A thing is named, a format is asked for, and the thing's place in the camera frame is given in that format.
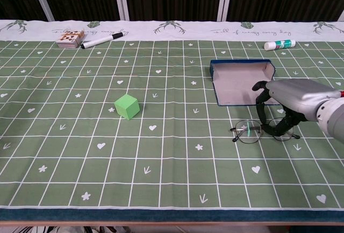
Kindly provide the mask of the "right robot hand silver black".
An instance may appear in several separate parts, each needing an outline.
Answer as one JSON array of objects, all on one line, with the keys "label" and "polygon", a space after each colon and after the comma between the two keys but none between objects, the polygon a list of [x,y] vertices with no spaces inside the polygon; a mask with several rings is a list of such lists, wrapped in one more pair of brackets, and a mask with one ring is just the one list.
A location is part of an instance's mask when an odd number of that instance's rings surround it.
[{"label": "right robot hand silver black", "polygon": [[[321,104],[340,98],[340,90],[323,85],[319,82],[304,79],[280,79],[275,81],[260,81],[253,91],[263,89],[256,98],[256,110],[262,123],[262,129],[272,136],[284,135],[301,121],[317,122],[317,111]],[[264,111],[265,102],[270,98],[283,106],[285,117],[276,125],[267,123]]]}]

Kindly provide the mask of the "blue glasses case grey lining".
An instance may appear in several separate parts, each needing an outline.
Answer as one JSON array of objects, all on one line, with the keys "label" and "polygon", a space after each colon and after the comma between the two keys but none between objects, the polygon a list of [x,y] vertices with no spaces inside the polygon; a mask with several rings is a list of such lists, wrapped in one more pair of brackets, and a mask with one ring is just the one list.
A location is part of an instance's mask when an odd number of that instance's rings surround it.
[{"label": "blue glasses case grey lining", "polygon": [[260,81],[271,81],[275,67],[267,59],[211,60],[210,75],[219,106],[254,106],[263,89]]}]

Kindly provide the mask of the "black-rimmed eyeglasses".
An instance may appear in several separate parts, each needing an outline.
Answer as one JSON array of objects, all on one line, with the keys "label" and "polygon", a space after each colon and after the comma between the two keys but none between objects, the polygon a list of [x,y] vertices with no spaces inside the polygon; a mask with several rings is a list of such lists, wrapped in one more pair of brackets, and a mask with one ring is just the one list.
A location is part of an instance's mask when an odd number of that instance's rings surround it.
[{"label": "black-rimmed eyeglasses", "polygon": [[[257,120],[240,120],[230,129],[230,132],[233,132],[235,135],[232,139],[233,142],[240,141],[244,144],[256,143],[263,134],[267,134],[262,129],[262,123]],[[288,141],[291,138],[300,139],[300,136],[294,133],[293,128],[289,129],[284,135],[270,136],[280,142]]]}]

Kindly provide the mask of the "white green glue stick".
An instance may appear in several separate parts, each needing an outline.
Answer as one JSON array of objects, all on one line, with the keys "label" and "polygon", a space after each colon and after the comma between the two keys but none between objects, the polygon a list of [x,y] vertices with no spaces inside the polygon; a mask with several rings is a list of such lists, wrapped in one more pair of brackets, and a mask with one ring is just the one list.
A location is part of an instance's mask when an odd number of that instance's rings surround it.
[{"label": "white green glue stick", "polygon": [[293,48],[296,45],[295,40],[281,40],[281,41],[272,41],[266,42],[264,44],[264,50],[276,50],[276,49],[286,49],[286,48]]}]

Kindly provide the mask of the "green cube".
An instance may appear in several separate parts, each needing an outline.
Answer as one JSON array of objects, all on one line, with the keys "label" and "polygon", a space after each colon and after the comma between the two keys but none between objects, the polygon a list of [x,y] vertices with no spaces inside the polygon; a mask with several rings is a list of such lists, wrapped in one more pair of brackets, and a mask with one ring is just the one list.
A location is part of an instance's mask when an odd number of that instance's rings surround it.
[{"label": "green cube", "polygon": [[129,94],[125,94],[114,102],[117,113],[126,118],[132,119],[140,112],[138,100]]}]

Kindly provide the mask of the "dark blue felt underlay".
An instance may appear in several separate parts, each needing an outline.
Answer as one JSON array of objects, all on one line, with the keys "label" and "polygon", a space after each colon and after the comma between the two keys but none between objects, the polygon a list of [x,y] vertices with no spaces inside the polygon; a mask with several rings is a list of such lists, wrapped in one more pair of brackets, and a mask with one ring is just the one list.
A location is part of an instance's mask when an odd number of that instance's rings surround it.
[{"label": "dark blue felt underlay", "polygon": [[344,223],[344,210],[151,210],[0,208],[0,221]]}]

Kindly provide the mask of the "white marker black cap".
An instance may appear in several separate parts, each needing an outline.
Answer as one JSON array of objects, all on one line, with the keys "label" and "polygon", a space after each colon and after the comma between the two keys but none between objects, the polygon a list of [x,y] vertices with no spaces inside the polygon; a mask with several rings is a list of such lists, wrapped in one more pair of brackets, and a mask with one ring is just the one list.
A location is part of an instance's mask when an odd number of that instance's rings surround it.
[{"label": "white marker black cap", "polygon": [[109,41],[121,38],[124,35],[125,34],[123,32],[115,33],[115,34],[112,34],[112,35],[109,35],[109,36],[106,36],[106,37],[103,37],[103,38],[100,38],[100,39],[96,39],[96,40],[93,40],[93,41],[83,42],[80,45],[80,47],[82,49],[87,49],[87,48],[90,48],[90,47],[93,47],[93,46],[96,46],[96,45],[100,45],[100,44],[105,43],[105,42],[109,42]]}]

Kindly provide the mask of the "green grid tablecloth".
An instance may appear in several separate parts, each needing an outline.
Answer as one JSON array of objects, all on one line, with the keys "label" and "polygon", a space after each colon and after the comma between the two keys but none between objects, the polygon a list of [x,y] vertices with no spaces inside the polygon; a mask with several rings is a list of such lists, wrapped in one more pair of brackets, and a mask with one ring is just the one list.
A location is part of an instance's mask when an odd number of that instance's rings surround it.
[{"label": "green grid tablecloth", "polygon": [[[59,47],[69,30],[125,35]],[[296,45],[264,50],[281,40]],[[217,105],[210,61],[229,59],[344,90],[344,22],[0,20],[0,208],[344,210],[344,145],[315,123],[232,142],[258,116]]]}]

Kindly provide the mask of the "deck of playing cards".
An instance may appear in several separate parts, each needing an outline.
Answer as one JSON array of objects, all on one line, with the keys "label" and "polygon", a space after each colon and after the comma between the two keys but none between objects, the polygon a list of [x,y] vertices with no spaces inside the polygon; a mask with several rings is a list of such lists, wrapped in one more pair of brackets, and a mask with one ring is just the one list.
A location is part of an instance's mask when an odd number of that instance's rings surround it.
[{"label": "deck of playing cards", "polygon": [[66,31],[57,40],[56,44],[61,48],[77,48],[85,37],[84,30]]}]

